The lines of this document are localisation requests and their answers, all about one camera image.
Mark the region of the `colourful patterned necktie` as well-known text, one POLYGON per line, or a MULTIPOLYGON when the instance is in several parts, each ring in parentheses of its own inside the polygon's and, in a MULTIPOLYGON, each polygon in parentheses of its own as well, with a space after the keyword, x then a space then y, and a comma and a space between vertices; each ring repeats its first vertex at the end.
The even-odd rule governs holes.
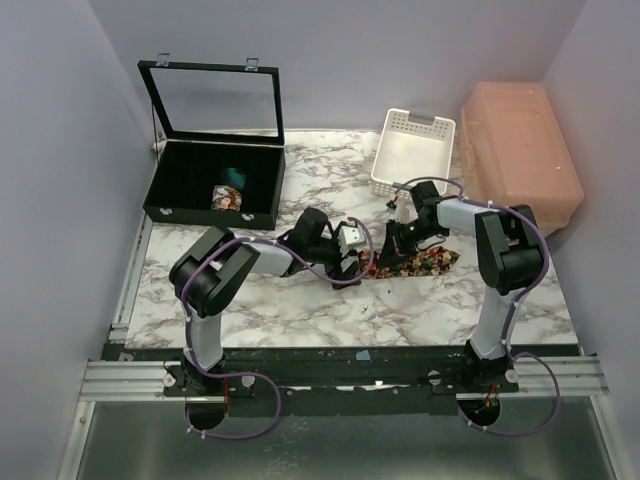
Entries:
POLYGON ((423 277, 440 276, 450 271, 451 267, 459 260, 458 252, 437 246, 426 251, 421 251, 396 266, 380 267, 378 265, 378 253, 374 253, 374 264, 368 272, 368 279, 388 279, 394 277, 423 277))

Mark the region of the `white plastic basket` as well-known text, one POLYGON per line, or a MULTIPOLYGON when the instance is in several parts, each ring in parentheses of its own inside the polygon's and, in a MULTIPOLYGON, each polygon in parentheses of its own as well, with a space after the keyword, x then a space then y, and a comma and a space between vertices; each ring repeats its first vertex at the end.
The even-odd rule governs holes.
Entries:
POLYGON ((371 192, 394 195, 416 177, 448 178, 456 122, 440 116, 388 110, 371 170, 371 192))

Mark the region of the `pink plastic storage box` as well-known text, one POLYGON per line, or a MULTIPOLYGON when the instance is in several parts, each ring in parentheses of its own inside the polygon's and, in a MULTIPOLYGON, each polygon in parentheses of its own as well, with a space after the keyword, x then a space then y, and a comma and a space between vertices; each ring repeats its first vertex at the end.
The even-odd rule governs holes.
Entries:
POLYGON ((458 138, 469 198, 527 205, 545 235, 569 224, 584 192, 542 84, 476 84, 458 138))

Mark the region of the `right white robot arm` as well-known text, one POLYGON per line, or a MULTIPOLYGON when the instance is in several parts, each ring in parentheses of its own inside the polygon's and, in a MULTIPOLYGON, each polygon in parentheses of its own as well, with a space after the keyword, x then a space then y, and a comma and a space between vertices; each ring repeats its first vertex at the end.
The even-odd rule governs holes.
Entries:
POLYGON ((460 194, 442 196, 433 176, 398 185, 408 189, 417 218, 386 223, 385 242, 375 261, 379 269, 396 267, 418 254, 418 245, 452 230, 476 241, 478 269, 486 290, 478 324, 466 342, 458 378, 480 392, 513 363, 510 340, 525 297, 544 278, 550 263, 545 236, 527 205, 503 207, 460 194))

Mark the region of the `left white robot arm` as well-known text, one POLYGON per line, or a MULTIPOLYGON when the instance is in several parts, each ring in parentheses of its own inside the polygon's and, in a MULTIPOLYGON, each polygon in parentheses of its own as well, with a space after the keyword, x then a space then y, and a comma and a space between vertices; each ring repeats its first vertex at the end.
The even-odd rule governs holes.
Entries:
POLYGON ((237 236, 212 226, 172 266, 169 281, 185 316, 183 349, 192 366, 187 382, 201 395, 214 393, 222 379, 222 313, 251 273, 291 277, 307 270, 334 288, 357 285, 373 262, 360 264, 358 250, 371 249, 367 227, 354 217, 332 226, 326 214, 308 207, 294 227, 276 239, 237 236))

